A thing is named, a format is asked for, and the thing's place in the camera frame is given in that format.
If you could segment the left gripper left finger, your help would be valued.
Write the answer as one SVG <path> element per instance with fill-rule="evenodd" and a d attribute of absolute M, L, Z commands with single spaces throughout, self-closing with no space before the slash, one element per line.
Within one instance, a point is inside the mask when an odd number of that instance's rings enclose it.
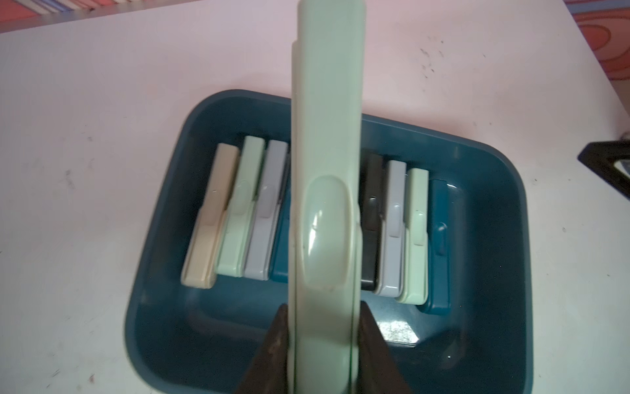
<path fill-rule="evenodd" d="M 288 393 L 288 347 L 288 306 L 282 304 L 235 393 Z"/>

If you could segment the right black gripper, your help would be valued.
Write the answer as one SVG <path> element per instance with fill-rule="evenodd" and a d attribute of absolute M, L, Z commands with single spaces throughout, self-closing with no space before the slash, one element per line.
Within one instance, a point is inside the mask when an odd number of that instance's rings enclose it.
<path fill-rule="evenodd" d="M 629 161 L 629 140 L 589 143 L 577 160 L 629 199 L 629 173 L 616 167 Z"/>

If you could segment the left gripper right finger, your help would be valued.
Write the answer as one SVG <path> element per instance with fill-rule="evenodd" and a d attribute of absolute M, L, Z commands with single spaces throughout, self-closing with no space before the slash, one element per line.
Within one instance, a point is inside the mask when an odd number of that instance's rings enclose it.
<path fill-rule="evenodd" d="M 368 304 L 360 303 L 357 393 L 410 393 Z"/>

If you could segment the teal pliers group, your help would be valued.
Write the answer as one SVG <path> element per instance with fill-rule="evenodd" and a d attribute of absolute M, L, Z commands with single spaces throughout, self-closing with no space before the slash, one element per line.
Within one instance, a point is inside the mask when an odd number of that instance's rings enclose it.
<path fill-rule="evenodd" d="M 447 315 L 451 309 L 450 188 L 442 180 L 429 182 L 428 298 L 420 310 Z"/>

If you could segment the teal plastic storage box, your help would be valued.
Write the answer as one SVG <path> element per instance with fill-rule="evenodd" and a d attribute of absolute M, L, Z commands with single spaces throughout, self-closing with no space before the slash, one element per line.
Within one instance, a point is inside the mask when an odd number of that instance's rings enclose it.
<path fill-rule="evenodd" d="M 221 276 L 208 290 L 180 282 L 220 143 L 290 140 L 290 101 L 227 90 L 182 128 L 131 292 L 124 330 L 137 373 L 169 393 L 232 393 L 249 369 L 287 283 Z M 365 116 L 362 150 L 425 169 L 450 188 L 451 309 L 429 315 L 362 295 L 415 393 L 529 393 L 533 317 L 523 182 L 498 150 L 419 126 Z"/>

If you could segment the teal pliers front row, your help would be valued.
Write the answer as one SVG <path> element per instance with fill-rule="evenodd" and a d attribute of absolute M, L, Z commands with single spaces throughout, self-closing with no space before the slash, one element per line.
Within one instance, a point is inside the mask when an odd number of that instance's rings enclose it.
<path fill-rule="evenodd" d="M 276 237 L 272 251 L 270 279 L 274 282 L 288 282 L 288 242 L 290 232 L 290 182 L 286 184 L 279 213 Z"/>

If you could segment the black pliers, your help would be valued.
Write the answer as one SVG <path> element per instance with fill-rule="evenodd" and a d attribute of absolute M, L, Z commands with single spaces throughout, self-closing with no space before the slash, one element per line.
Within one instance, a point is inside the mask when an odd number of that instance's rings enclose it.
<path fill-rule="evenodd" d="M 368 154 L 362 175 L 362 201 L 360 205 L 363 232 L 361 287 L 364 291 L 374 291 L 377 286 L 382 229 L 382 156 L 374 153 Z"/>

